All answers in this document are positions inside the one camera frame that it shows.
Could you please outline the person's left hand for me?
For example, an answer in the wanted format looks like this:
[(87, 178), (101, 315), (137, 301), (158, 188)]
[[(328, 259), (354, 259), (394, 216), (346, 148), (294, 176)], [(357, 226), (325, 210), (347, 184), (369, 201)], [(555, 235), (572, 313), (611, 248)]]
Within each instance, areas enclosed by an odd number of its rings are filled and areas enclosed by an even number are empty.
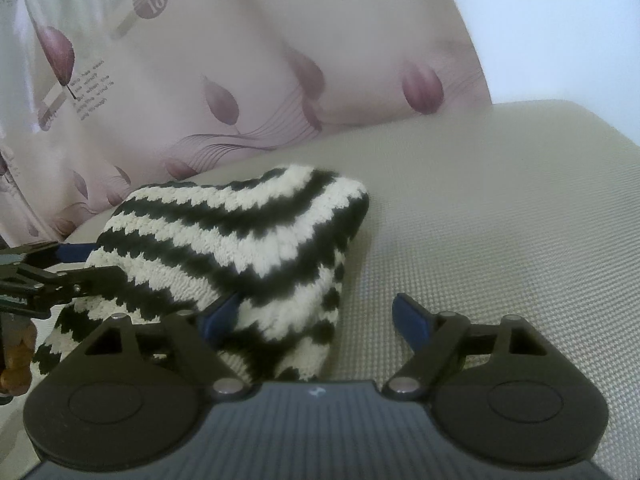
[(37, 329), (29, 318), (1, 315), (1, 403), (26, 393), (32, 383)]

